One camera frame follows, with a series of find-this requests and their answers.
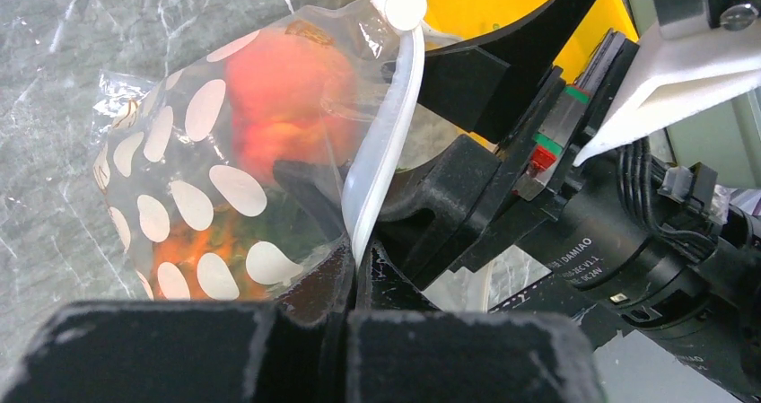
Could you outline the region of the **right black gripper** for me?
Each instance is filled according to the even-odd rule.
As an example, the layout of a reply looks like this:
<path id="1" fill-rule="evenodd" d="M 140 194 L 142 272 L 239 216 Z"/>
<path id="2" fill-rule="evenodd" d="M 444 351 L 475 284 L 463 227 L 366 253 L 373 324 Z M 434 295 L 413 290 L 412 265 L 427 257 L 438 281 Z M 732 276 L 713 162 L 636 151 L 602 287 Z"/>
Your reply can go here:
<path id="1" fill-rule="evenodd" d="M 496 31 L 426 51 L 418 103 L 467 132 L 501 142 L 519 125 L 596 1 L 548 0 Z M 582 190 L 573 161 L 598 133 L 636 51 L 623 33 L 607 32 L 580 77 L 529 110 L 529 127 L 512 140 L 499 170 L 509 176 L 506 198 L 469 247 L 475 207 L 501 164 L 497 156 L 458 136 L 429 162 L 395 174 L 372 230 L 391 262 L 425 289 L 451 263 L 454 271 L 477 271 L 558 221 Z M 346 173 L 346 167 L 295 160 L 278 160 L 273 168 L 278 185 L 329 241 L 346 235 L 337 193 Z"/>

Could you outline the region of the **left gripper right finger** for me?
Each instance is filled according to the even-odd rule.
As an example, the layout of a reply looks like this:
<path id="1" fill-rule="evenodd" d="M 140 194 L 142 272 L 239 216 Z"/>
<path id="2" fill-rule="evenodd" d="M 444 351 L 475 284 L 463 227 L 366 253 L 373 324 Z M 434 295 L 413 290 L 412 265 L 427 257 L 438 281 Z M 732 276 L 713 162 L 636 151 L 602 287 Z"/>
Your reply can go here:
<path id="1" fill-rule="evenodd" d="M 603 402 L 592 346 L 552 312 L 446 312 L 380 243 L 347 320 L 351 402 Z"/>

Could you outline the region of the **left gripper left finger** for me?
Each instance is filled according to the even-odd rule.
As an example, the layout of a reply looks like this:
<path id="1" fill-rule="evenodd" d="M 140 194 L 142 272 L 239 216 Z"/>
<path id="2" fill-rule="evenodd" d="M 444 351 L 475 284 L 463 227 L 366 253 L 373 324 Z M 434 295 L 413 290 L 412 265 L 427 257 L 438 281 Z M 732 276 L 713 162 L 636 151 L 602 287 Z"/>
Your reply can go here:
<path id="1" fill-rule="evenodd" d="M 71 303 L 32 339 L 4 402 L 340 402 L 354 259 L 341 241 L 264 302 Z"/>

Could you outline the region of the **toy peach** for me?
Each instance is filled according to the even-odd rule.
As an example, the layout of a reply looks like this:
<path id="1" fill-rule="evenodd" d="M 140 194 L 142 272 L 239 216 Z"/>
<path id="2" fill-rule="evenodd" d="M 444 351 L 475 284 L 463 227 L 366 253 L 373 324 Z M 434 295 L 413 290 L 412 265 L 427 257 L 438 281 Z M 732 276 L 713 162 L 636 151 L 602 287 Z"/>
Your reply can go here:
<path id="1" fill-rule="evenodd" d="M 356 72 L 319 29 L 266 28 L 228 57 L 233 150 L 243 170 L 272 184 L 278 161 L 341 164 L 355 154 Z"/>

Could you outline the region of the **clear dotted zip top bag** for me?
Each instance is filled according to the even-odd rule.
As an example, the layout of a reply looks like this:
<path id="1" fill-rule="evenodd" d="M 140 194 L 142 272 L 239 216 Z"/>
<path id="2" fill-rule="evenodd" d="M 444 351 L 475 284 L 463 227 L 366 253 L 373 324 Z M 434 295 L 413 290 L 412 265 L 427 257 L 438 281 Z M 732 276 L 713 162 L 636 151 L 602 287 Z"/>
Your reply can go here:
<path id="1" fill-rule="evenodd" d="M 424 72 L 423 53 L 442 44 L 425 20 L 426 0 L 355 0 L 337 9 L 305 5 L 247 33 L 160 81 L 101 71 L 93 107 L 98 152 L 93 178 L 123 250 L 146 296 L 153 245 L 183 220 L 207 229 L 218 206 L 261 215 L 278 198 L 295 199 L 239 165 L 233 150 L 228 57 L 266 28 L 319 29 L 332 37 L 356 72 L 354 120 L 359 145 L 337 184 L 351 254 L 367 245 L 390 179 L 411 169 L 405 155 Z"/>

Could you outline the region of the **orange toy pineapple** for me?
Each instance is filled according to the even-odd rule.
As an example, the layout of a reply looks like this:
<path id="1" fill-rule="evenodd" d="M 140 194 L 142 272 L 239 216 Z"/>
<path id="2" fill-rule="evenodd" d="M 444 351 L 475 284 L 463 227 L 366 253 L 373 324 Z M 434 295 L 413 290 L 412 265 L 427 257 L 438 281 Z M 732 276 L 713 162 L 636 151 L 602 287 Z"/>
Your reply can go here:
<path id="1" fill-rule="evenodd" d="M 196 231 L 183 220 L 153 245 L 145 282 L 154 300 L 264 301 L 285 293 L 336 245 L 341 232 L 324 232 L 290 198 L 247 217 L 218 206 L 211 225 Z"/>

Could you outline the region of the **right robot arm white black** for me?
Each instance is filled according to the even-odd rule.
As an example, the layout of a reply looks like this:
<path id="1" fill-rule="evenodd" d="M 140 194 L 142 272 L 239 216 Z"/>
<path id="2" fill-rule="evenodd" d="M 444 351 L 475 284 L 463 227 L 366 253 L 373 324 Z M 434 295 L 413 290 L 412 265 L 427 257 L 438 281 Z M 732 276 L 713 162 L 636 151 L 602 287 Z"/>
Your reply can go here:
<path id="1" fill-rule="evenodd" d="M 420 101 L 498 142 L 488 153 L 457 138 L 390 187 L 361 268 L 373 308 L 429 311 L 424 290 L 446 271 L 485 265 L 516 246 L 549 274 L 498 311 L 572 298 L 642 332 L 744 402 L 760 399 L 760 223 L 709 213 L 713 170 L 671 167 L 638 139 L 572 160 L 637 46 L 609 31 L 575 83 L 552 58 L 594 0 L 549 0 L 493 31 L 431 51 Z"/>

